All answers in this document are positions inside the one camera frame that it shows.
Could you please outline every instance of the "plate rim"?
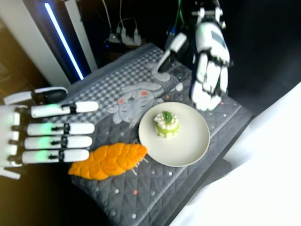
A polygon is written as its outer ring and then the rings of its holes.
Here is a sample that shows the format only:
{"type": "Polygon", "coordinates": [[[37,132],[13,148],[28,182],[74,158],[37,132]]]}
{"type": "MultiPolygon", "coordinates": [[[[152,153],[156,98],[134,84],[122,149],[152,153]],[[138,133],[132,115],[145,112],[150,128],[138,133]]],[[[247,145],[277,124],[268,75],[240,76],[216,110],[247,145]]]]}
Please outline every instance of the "plate rim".
{"type": "MultiPolygon", "coordinates": [[[[207,144],[207,147],[206,147],[204,153],[203,153],[197,160],[195,160],[195,161],[193,161],[193,162],[191,162],[191,163],[189,163],[189,164],[184,164],[184,165],[169,165],[169,164],[165,164],[165,163],[162,163],[162,162],[160,162],[160,161],[154,159],[148,152],[147,152],[147,154],[148,154],[154,161],[156,161],[156,162],[158,162],[158,163],[160,163],[160,164],[162,164],[162,165],[165,165],[165,166],[169,166],[169,167],[186,167],[186,166],[190,166],[190,165],[192,165],[192,164],[198,162],[199,160],[201,160],[201,158],[203,158],[204,155],[206,154],[206,152],[208,151],[208,148],[209,148],[209,145],[210,145],[210,140],[211,140],[211,137],[210,137],[210,130],[209,130],[208,124],[207,124],[206,120],[204,119],[204,117],[203,117],[203,116],[202,116],[195,108],[193,108],[193,107],[191,107],[191,106],[189,106],[189,105],[187,105],[187,104],[184,104],[184,103],[181,103],[181,102],[176,102],[176,101],[168,101],[168,102],[164,102],[164,103],[155,105],[155,106],[151,107],[146,113],[148,113],[152,108],[154,108],[154,107],[156,107],[156,106],[164,105],[164,104],[167,104],[167,103],[173,103],[173,104],[185,105],[185,106],[191,108],[193,111],[195,111],[195,112],[198,113],[198,115],[201,117],[201,119],[205,122],[206,130],[208,131],[208,144],[207,144]]],[[[140,120],[140,123],[139,123],[139,128],[138,128],[138,137],[139,137],[139,140],[140,140],[141,122],[142,122],[143,118],[145,117],[146,113],[144,113],[144,115],[142,116],[142,118],[141,118],[141,120],[140,120]]]]}

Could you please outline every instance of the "round plate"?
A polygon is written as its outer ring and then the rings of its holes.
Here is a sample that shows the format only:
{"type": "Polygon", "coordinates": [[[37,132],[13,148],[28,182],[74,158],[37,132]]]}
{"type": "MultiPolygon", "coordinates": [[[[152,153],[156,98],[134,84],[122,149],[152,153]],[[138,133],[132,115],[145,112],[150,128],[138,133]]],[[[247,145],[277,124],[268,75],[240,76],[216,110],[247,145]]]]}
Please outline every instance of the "round plate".
{"type": "Polygon", "coordinates": [[[191,165],[206,153],[210,132],[205,119],[192,107],[178,102],[166,102],[152,107],[142,117],[139,139],[147,154],[157,162],[173,167],[191,165]],[[154,118],[162,111],[170,111],[179,119],[179,132],[171,138],[157,135],[154,118]]]}

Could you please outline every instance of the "small green cake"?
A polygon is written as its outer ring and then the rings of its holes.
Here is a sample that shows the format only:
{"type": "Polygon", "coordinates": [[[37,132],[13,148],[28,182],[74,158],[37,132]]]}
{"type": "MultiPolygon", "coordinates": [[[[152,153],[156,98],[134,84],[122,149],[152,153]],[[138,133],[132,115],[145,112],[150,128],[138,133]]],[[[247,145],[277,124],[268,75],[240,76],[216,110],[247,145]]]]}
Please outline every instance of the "small green cake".
{"type": "Polygon", "coordinates": [[[170,138],[179,131],[179,120],[172,112],[163,111],[155,117],[154,121],[158,136],[170,138]]]}

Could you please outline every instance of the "led light strip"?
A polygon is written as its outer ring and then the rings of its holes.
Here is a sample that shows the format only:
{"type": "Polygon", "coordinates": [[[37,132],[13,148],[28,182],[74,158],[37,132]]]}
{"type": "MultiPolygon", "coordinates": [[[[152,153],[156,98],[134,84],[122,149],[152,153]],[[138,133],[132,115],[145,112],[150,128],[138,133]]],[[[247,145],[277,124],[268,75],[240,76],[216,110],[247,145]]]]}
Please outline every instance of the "led light strip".
{"type": "Polygon", "coordinates": [[[50,19],[51,19],[53,25],[55,26],[55,29],[56,29],[56,32],[58,33],[58,36],[60,36],[60,39],[61,39],[61,41],[62,41],[62,43],[63,43],[63,45],[64,45],[64,47],[65,47],[65,49],[66,49],[66,51],[67,51],[67,53],[69,55],[69,57],[70,57],[70,60],[72,61],[73,65],[75,67],[75,70],[77,71],[77,74],[79,75],[80,80],[83,80],[84,77],[83,77],[83,75],[82,75],[82,73],[81,73],[81,71],[79,69],[79,66],[77,65],[77,63],[76,63],[76,61],[74,59],[73,54],[71,53],[71,50],[70,50],[70,48],[68,46],[68,43],[66,42],[66,39],[65,39],[65,37],[64,37],[64,35],[62,33],[62,30],[61,30],[60,26],[57,23],[57,20],[55,18],[55,15],[52,12],[52,9],[51,9],[50,5],[48,3],[45,3],[44,5],[45,5],[45,8],[46,8],[46,10],[47,10],[47,12],[48,12],[48,14],[50,16],[50,19]]]}

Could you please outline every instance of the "orange braided bread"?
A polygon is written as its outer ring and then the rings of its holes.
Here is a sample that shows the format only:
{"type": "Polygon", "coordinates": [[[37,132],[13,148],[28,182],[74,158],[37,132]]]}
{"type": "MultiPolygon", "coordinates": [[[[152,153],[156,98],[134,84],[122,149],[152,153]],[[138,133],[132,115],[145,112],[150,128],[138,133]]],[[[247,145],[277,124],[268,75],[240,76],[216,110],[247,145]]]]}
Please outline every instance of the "orange braided bread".
{"type": "Polygon", "coordinates": [[[140,144],[104,145],[90,152],[88,159],[74,162],[68,174],[86,179],[104,180],[132,169],[142,161],[146,152],[146,147],[140,144]]]}

